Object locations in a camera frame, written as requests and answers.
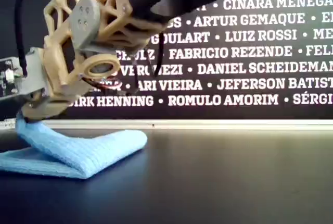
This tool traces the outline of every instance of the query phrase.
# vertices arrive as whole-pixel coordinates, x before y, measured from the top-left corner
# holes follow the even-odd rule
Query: folded blue fabric
[[[141,150],[147,136],[141,131],[120,131],[91,139],[71,138],[42,122],[16,119],[17,134],[31,147],[0,154],[0,170],[88,179],[121,159]]]

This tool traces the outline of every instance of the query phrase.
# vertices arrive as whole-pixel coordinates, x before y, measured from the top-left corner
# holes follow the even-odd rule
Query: wall molding
[[[52,129],[333,130],[333,120],[45,120]],[[15,128],[15,119],[0,130]]]

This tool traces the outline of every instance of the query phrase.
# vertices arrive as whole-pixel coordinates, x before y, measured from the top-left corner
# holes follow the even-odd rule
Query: robotic arm
[[[137,51],[159,34],[157,70],[147,63],[157,76],[163,32],[169,22],[213,1],[51,0],[44,8],[48,28],[44,47],[30,50],[26,66],[17,57],[0,60],[0,101],[18,99],[29,121],[56,116],[93,87],[107,88],[103,81],[117,82],[120,63],[116,50],[125,51],[136,67]],[[127,96],[137,91],[138,86],[133,91],[113,92]]]

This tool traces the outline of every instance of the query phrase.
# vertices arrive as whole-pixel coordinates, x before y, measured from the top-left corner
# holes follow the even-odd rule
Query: black banner
[[[27,50],[43,46],[43,7],[49,1],[25,0]],[[7,57],[16,54],[14,0],[2,3],[2,55]],[[157,46],[154,36],[149,44],[152,62]],[[133,67],[124,53],[118,57],[119,89],[129,89]],[[174,19],[165,33],[158,80],[149,77],[143,52],[137,54],[137,96],[91,92],[60,117],[331,119],[332,57],[333,0],[219,0]]]

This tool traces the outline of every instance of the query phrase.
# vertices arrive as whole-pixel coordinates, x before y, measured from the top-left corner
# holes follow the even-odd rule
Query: black table
[[[330,131],[146,132],[144,151],[87,181],[1,172],[0,223],[333,223]],[[2,133],[0,147],[24,143]]]

